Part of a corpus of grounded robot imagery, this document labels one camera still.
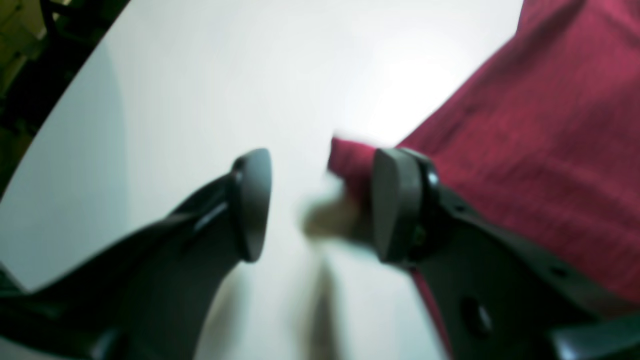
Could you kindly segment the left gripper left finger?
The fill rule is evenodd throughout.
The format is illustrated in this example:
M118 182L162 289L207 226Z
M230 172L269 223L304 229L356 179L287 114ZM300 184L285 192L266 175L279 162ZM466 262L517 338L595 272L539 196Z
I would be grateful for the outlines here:
M192 360L214 298L265 244L272 159L258 148L166 217L54 284L1 298L1 336L68 360Z

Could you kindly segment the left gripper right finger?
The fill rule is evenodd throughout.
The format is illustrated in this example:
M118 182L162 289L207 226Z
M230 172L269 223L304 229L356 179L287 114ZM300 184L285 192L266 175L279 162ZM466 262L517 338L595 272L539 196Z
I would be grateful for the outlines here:
M417 275L452 360L639 358L638 305L489 223L425 155L374 152L371 210L378 258Z

